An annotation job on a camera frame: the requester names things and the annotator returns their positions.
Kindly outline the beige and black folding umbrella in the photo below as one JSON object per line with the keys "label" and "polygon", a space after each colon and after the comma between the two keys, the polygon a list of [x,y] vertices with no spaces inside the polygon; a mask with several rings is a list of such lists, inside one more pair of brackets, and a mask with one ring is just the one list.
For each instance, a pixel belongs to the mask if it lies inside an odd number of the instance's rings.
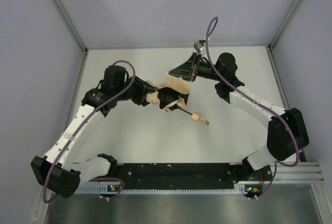
{"label": "beige and black folding umbrella", "polygon": [[174,110],[181,110],[188,114],[192,121],[202,122],[205,125],[210,124],[201,113],[191,113],[185,109],[189,99],[190,88],[184,79],[167,74],[166,80],[162,84],[157,85],[150,80],[146,80],[145,82],[153,90],[146,93],[145,100],[148,103],[157,105],[160,109],[168,113]]}

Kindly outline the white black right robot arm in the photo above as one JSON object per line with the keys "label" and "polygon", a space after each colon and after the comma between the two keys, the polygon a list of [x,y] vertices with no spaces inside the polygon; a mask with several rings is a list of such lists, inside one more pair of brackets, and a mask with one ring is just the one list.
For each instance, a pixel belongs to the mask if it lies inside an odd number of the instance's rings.
{"label": "white black right robot arm", "polygon": [[197,77],[215,80],[217,95],[251,115],[267,129],[267,142],[242,160],[247,177],[273,162],[282,162],[308,146],[309,136],[300,110],[270,104],[236,77],[238,66],[231,53],[222,53],[215,64],[194,52],[169,75],[194,82]]}

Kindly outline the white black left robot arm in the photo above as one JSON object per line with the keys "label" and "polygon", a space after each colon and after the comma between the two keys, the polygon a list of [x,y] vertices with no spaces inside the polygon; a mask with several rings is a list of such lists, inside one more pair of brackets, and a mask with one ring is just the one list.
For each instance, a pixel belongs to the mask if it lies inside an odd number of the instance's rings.
{"label": "white black left robot arm", "polygon": [[156,90],[157,87],[139,77],[129,76],[124,67],[110,65],[98,85],[86,92],[76,115],[58,141],[42,157],[32,159],[31,168],[37,182],[45,191],[50,190],[66,199],[74,194],[80,183],[107,174],[111,156],[98,155],[84,169],[75,169],[74,160],[78,152],[117,102],[131,100],[146,106],[149,104],[146,95]]}

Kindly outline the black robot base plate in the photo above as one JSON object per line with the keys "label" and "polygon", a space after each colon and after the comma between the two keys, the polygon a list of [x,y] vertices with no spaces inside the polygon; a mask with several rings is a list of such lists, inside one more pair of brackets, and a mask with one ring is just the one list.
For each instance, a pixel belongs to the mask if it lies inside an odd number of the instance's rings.
{"label": "black robot base plate", "polygon": [[106,176],[122,179],[128,190],[232,189],[240,181],[272,178],[270,166],[248,171],[230,163],[124,163]]}

